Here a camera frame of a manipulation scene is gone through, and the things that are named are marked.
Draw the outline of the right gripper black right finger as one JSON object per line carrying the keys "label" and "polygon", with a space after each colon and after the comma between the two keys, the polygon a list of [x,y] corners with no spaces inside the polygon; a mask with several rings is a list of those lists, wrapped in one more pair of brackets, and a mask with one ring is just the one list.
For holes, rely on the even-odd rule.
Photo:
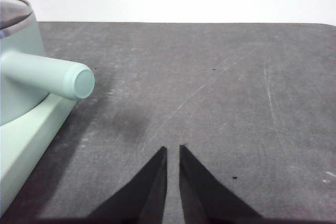
{"label": "right gripper black right finger", "polygon": [[185,220],[263,218],[221,184],[185,145],[180,146],[179,180]]}

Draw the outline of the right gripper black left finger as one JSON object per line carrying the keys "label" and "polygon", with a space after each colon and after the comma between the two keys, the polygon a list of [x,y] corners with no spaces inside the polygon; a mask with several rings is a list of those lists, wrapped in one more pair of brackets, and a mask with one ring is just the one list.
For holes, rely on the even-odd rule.
{"label": "right gripper black left finger", "polygon": [[120,190],[93,210],[90,220],[162,220],[167,191],[167,148],[161,147]]}

